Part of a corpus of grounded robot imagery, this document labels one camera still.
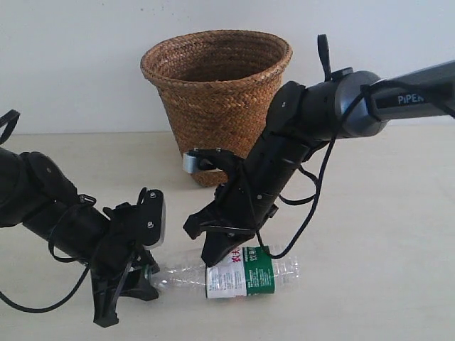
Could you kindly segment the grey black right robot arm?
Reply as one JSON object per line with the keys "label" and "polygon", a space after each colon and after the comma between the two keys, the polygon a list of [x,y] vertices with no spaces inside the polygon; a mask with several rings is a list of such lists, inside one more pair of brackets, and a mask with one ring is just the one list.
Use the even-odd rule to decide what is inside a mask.
{"label": "grey black right robot arm", "polygon": [[453,61],[391,79],[345,68],[310,87],[289,81],[273,96],[264,128],[245,157],[222,148],[184,154],[186,172],[220,170],[227,180],[183,228],[192,239],[205,236],[201,259],[214,266],[259,236],[277,211],[276,199],[315,152],[331,152],[339,139],[375,136],[393,120],[453,115]]}

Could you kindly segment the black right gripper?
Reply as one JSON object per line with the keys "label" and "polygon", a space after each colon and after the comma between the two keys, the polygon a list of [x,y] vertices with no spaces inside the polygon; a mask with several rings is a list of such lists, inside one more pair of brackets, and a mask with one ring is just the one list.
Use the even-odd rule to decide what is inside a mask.
{"label": "black right gripper", "polygon": [[214,201],[189,215],[183,225],[191,239],[207,232],[201,254],[207,267],[247,242],[278,210],[277,162],[235,161],[220,169],[227,182],[215,192]]}

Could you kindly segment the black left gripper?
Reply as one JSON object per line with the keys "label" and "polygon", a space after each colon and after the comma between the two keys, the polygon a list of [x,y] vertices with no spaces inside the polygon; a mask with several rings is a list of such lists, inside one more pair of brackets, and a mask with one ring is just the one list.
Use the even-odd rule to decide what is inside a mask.
{"label": "black left gripper", "polygon": [[120,297],[152,301],[159,292],[151,278],[159,265],[147,245],[149,208],[144,204],[122,203],[99,212],[83,206],[87,229],[83,255],[85,271],[90,272],[94,304],[93,323],[113,326],[119,323],[117,301]]}

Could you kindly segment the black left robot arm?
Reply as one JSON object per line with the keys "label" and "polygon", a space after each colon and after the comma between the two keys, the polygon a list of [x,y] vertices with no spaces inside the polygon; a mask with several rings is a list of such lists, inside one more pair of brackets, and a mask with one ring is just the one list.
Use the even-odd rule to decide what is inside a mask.
{"label": "black left robot arm", "polygon": [[1,227],[21,224],[46,241],[56,261],[82,264],[75,285],[91,278],[93,322],[107,328],[119,322],[119,298],[159,297],[150,277],[160,268],[150,250],[164,239],[166,206],[163,193],[148,188],[133,205],[98,211],[96,202],[46,155],[1,150]]}

